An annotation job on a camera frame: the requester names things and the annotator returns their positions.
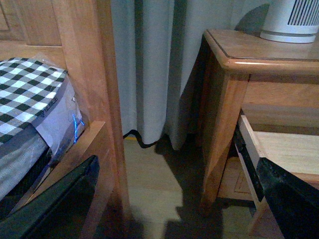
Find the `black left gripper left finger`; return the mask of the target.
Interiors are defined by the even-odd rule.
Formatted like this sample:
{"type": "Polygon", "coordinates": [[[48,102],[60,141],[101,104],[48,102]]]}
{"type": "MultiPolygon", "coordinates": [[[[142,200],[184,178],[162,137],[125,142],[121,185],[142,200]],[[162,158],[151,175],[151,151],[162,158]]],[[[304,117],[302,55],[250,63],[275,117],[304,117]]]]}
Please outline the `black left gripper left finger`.
{"type": "Polygon", "coordinates": [[[68,172],[35,199],[0,222],[2,239],[28,239],[36,228],[52,214],[71,190],[85,178],[99,175],[99,158],[92,155],[68,172]]]}

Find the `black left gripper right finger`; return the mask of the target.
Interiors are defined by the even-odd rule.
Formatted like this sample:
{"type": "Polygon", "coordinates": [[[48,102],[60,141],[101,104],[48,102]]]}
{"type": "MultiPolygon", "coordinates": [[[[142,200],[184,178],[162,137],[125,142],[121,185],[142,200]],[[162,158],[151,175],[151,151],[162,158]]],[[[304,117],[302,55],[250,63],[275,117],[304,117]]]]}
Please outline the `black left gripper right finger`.
{"type": "Polygon", "coordinates": [[[256,172],[284,238],[317,239],[319,190],[265,157],[256,172]]]}

